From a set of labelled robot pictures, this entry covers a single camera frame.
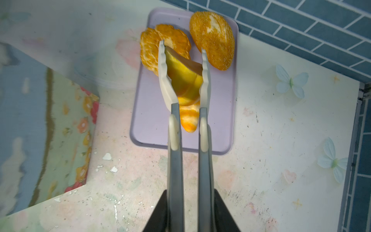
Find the striped long bread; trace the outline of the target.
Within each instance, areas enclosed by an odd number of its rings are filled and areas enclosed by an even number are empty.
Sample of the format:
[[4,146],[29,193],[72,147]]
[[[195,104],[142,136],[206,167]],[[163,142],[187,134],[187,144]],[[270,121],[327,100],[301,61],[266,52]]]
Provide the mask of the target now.
[[195,101],[192,105],[186,105],[191,103],[191,100],[178,97],[179,109],[180,109],[180,121],[185,131],[193,133],[198,126],[200,116],[200,101]]

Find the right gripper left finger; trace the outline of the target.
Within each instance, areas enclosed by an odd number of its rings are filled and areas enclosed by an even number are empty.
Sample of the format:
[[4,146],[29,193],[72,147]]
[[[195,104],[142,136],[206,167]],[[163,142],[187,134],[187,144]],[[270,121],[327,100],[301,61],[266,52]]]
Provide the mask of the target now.
[[168,223],[167,217],[167,191],[165,190],[157,202],[143,232],[166,232]]

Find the white paper gift bag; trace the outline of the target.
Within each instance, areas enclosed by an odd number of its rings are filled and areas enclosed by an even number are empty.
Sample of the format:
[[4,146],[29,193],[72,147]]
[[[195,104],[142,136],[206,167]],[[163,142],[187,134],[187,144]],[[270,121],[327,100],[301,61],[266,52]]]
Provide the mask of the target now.
[[1,44],[1,216],[85,185],[99,98]]

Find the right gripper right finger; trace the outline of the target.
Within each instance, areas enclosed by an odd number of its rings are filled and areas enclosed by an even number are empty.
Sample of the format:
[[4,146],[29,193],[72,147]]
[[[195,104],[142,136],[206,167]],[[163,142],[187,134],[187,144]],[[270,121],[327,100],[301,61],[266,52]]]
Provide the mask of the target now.
[[217,189],[214,189],[214,217],[217,232],[240,232]]

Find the small yellow horn bread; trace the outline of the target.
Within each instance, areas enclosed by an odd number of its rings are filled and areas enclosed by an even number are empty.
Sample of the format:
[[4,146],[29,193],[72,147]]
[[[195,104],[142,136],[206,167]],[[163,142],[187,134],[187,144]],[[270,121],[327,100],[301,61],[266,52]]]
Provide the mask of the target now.
[[169,46],[165,47],[167,74],[181,106],[190,106],[200,99],[203,66],[186,59]]

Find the metal kitchen tongs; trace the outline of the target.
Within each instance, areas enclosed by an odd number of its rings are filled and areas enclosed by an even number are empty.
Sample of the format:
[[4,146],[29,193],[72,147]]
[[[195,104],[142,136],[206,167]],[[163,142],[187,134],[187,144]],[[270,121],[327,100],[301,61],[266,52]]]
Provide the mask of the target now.
[[[164,41],[158,46],[158,78],[161,93],[170,110],[168,124],[168,181],[166,190],[167,223],[169,232],[185,230],[183,151],[180,125],[179,101],[167,74],[168,66]],[[214,175],[212,165],[212,134],[208,124],[211,98],[211,75],[207,53],[202,51],[203,84],[199,89],[199,179],[198,179],[198,231],[214,232],[216,230],[214,215]]]

